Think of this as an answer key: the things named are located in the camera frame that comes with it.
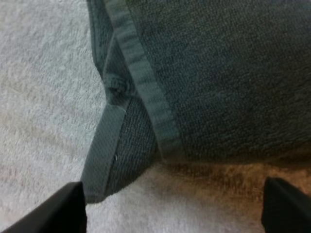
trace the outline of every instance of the fabric fold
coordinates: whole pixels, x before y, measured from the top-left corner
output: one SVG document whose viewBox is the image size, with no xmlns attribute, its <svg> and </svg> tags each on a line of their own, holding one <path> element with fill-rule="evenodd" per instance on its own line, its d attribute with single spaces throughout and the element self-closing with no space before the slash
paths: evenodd
<svg viewBox="0 0 311 233">
<path fill-rule="evenodd" d="M 310 165 L 309 0 L 88 1 L 107 96 L 82 178 L 100 187 L 90 202 L 157 148 L 170 164 Z"/>
</svg>

